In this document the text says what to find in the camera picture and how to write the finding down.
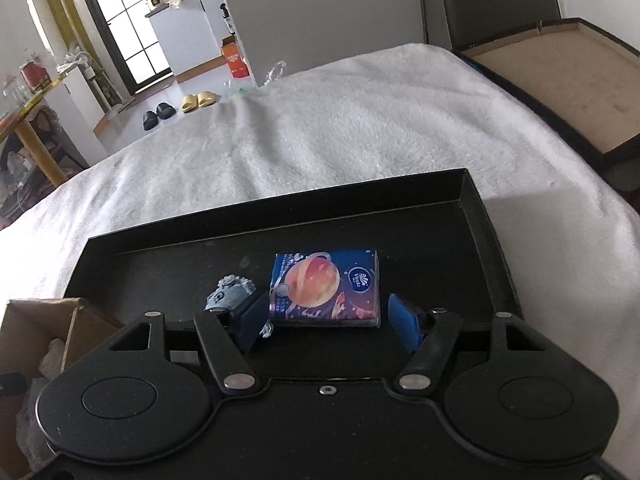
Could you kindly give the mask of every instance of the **white cloth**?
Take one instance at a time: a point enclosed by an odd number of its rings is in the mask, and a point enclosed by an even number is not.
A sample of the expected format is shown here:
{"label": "white cloth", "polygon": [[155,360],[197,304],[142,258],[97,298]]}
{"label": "white cloth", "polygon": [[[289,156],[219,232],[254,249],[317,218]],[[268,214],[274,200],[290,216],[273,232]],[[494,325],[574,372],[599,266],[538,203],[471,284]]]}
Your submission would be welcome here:
{"label": "white cloth", "polygon": [[484,199],[527,321],[615,390],[621,418],[606,458],[638,478],[640,219],[542,120],[434,47],[286,77],[84,171],[0,232],[0,304],[60,297],[91,236],[460,167]]}

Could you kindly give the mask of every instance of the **wooden table leg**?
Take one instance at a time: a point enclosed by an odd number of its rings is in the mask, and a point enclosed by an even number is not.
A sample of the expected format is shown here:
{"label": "wooden table leg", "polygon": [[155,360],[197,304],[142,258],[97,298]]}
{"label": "wooden table leg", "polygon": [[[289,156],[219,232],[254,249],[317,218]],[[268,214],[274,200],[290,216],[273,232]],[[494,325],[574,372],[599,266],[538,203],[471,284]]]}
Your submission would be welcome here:
{"label": "wooden table leg", "polygon": [[18,123],[15,127],[15,134],[22,141],[24,147],[27,148],[42,173],[55,187],[62,186],[68,180],[65,173],[56,164],[56,161],[53,160],[53,157],[38,138],[29,121],[24,120]]}

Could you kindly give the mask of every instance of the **shallow box with beige lining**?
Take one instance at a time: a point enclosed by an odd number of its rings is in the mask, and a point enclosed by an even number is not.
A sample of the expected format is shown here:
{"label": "shallow box with beige lining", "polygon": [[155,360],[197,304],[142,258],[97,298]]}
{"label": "shallow box with beige lining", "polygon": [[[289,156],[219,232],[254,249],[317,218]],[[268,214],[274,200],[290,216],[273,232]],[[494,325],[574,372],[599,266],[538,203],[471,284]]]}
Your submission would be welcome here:
{"label": "shallow box with beige lining", "polygon": [[538,113],[597,171],[640,155],[640,52],[580,19],[461,55]]}
{"label": "shallow box with beige lining", "polygon": [[53,339],[62,339],[64,371],[120,325],[79,298],[12,300],[0,328],[0,479],[29,471],[16,443],[16,415]]}

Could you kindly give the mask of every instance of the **metal pin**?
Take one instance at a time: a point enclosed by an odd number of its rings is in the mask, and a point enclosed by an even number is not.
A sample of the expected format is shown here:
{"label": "metal pin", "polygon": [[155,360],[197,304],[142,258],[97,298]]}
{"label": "metal pin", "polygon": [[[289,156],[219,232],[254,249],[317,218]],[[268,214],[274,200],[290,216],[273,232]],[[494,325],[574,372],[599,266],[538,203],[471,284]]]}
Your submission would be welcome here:
{"label": "metal pin", "polygon": [[407,374],[398,381],[403,390],[425,390],[431,385],[431,379],[422,374]]}
{"label": "metal pin", "polygon": [[320,392],[320,395],[335,395],[338,393],[338,388],[327,384],[326,386],[320,386],[318,391]]}
{"label": "metal pin", "polygon": [[248,390],[255,384],[255,377],[249,374],[231,374],[223,381],[230,390]]}

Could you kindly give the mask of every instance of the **slipper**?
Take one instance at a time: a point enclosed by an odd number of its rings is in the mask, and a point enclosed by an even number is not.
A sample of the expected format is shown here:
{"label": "slipper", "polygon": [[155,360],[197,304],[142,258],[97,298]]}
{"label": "slipper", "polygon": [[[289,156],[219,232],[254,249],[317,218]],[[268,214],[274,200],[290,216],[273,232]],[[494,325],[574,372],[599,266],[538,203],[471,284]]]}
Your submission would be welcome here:
{"label": "slipper", "polygon": [[175,108],[168,103],[160,103],[158,108],[156,108],[156,114],[158,114],[158,117],[161,119],[168,119],[175,115]]}
{"label": "slipper", "polygon": [[142,126],[144,127],[146,132],[148,132],[152,128],[155,128],[156,126],[158,126],[158,116],[151,110],[145,112],[145,115],[142,118]]}
{"label": "slipper", "polygon": [[218,100],[218,96],[213,92],[200,92],[198,94],[198,106],[204,108],[205,106],[212,105]]}
{"label": "slipper", "polygon": [[180,110],[184,113],[191,112],[198,107],[198,97],[193,94],[187,94],[182,99],[182,106]]}

